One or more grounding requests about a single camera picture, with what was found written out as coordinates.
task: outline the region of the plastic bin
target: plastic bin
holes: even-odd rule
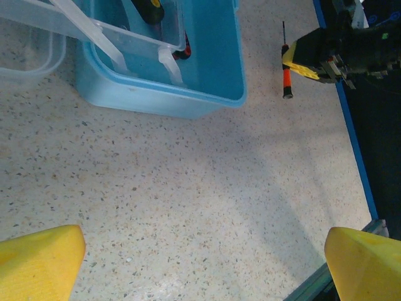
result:
[[[155,60],[127,53],[127,66],[139,78],[115,73],[104,53],[91,43],[79,43],[78,92],[102,107],[188,119],[223,107],[240,107],[246,99],[246,85],[237,9],[233,0],[184,2],[192,56],[177,63],[185,87],[171,85],[167,71]]]
[[[0,18],[0,91],[25,91],[63,61],[66,38]]]
[[[130,0],[74,0],[82,11],[102,29],[103,34],[124,53],[158,61],[159,47],[185,48],[182,9],[179,0],[162,1],[165,16],[159,28],[144,23]],[[127,11],[130,31],[126,30],[121,3]],[[47,0],[1,0],[0,17],[55,33],[89,41],[58,8]]]

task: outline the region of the blue edge strip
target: blue edge strip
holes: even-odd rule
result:
[[[325,21],[323,12],[321,10],[320,1],[321,0],[313,0],[313,4],[315,5],[315,11],[316,11],[316,16],[318,17],[319,25],[321,27],[325,28],[326,21]],[[337,88],[338,98],[340,99],[341,108],[343,110],[346,127],[348,129],[348,134],[350,135],[353,153],[354,153],[355,159],[357,161],[357,166],[358,166],[359,174],[361,177],[363,190],[365,191],[365,197],[366,197],[366,200],[368,203],[369,212],[370,212],[372,219],[378,219],[375,201],[373,200],[372,190],[370,189],[368,176],[366,174],[366,169],[365,169],[365,165],[363,163],[361,150],[359,148],[357,133],[355,132],[355,128],[353,127],[351,112],[350,112],[350,108],[348,107],[348,104],[346,102],[346,96],[345,96],[345,92],[344,92],[342,83],[337,83],[336,88]]]

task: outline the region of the screwdriver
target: screwdriver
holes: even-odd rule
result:
[[[281,47],[281,57],[289,50],[289,46],[286,42],[286,25],[283,21],[283,34],[284,34],[284,45]],[[283,98],[284,99],[291,99],[294,97],[293,92],[291,90],[291,72],[289,70],[289,66],[283,64]]]
[[[173,52],[173,58],[175,60],[179,60],[179,59],[187,60],[190,57],[191,53],[192,53],[192,51],[190,49],[187,32],[185,32],[185,49],[182,51],[177,50],[177,51]]]

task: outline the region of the black cable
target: black cable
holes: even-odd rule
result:
[[[363,77],[363,79],[371,86],[375,87],[376,89],[379,89],[380,91],[386,92],[386,93],[390,93],[390,94],[395,94],[395,95],[401,95],[401,92],[396,92],[396,91],[391,91],[391,90],[387,90],[386,88],[383,88],[375,83],[372,83],[370,80],[368,80],[368,78],[365,76]]]

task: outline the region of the yellow plastic part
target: yellow plastic part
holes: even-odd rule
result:
[[[0,300],[67,301],[84,255],[77,225],[0,242]]]
[[[291,45],[291,47],[289,47],[289,50],[287,50],[287,52],[283,55],[283,64],[289,66],[289,69],[291,69],[291,71],[294,71],[302,75],[303,77],[308,77],[314,80],[318,80],[319,76],[316,72],[310,70],[308,67],[297,65],[293,62],[295,49],[296,49],[296,42],[294,42]]]
[[[325,255],[341,301],[401,300],[401,241],[332,228]]]

